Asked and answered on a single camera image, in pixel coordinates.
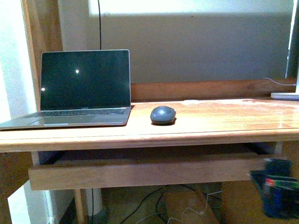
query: laptop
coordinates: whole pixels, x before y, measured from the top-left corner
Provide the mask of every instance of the laptop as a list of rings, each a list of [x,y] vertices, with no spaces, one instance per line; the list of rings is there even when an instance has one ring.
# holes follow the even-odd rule
[[[128,50],[42,54],[41,111],[0,124],[0,130],[123,126],[131,111]]]

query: black laptop screen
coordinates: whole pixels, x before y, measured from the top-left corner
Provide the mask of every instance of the black laptop screen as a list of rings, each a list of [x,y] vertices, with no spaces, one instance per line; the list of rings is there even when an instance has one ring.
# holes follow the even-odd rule
[[[41,110],[130,106],[128,50],[46,52]]]

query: white cable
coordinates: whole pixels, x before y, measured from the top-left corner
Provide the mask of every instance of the white cable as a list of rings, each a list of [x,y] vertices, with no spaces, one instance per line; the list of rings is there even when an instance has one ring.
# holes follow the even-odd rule
[[[166,213],[166,212],[152,214],[152,215],[150,215],[150,216],[147,216],[147,217],[145,217],[145,218],[139,220],[139,221],[138,221],[137,223],[135,223],[135,224],[139,224],[139,223],[141,223],[142,221],[144,221],[145,219],[148,219],[148,218],[150,218],[150,217],[157,216],[157,215],[163,215],[163,214],[165,214],[165,213]]]
[[[208,206],[208,198],[209,198],[209,195],[214,195],[214,194],[218,194],[218,193],[221,193],[221,192],[222,192],[222,190],[217,191],[217,192],[214,192],[214,193],[210,193],[210,194],[207,194],[207,195],[206,195],[206,207],[205,207],[205,209],[204,209],[203,211],[198,212],[198,211],[195,211],[194,209],[192,209],[192,208],[190,208],[190,207],[187,207],[187,208],[183,211],[183,213],[181,214],[181,220],[178,220],[178,219],[176,219],[176,218],[169,218],[167,224],[169,224],[169,222],[170,222],[171,219],[176,220],[176,221],[179,221],[181,224],[184,224],[184,221],[183,221],[183,215],[184,215],[184,213],[185,213],[187,210],[191,210],[191,211],[195,212],[196,214],[198,214],[198,215],[200,215],[200,216],[203,215],[203,214],[206,212],[206,209],[207,209],[207,206]]]
[[[272,81],[272,82],[274,82],[274,83],[276,83],[276,84],[279,84],[279,85],[295,85],[296,86],[296,84],[283,84],[283,83],[279,83],[279,82],[276,82],[276,81],[274,81],[273,79],[270,79],[270,78],[264,78],[264,79],[268,79],[268,80],[270,80],[270,81]]]
[[[169,218],[167,224],[170,223],[170,220],[176,220],[176,221],[180,222],[181,224],[183,224],[183,222],[181,220],[178,220],[177,218]]]

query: monitor stand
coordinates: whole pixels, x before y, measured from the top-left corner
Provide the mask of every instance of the monitor stand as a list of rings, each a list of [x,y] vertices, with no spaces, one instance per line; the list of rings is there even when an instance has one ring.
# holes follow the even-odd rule
[[[297,78],[296,91],[295,92],[273,92],[271,93],[272,99],[277,100],[294,100],[299,101],[299,78]]]

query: gray wireless mouse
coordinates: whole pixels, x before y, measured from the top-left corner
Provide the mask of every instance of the gray wireless mouse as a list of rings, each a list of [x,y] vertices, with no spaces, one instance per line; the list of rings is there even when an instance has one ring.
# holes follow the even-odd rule
[[[150,119],[154,125],[170,125],[173,123],[176,111],[168,106],[158,106],[150,114]]]

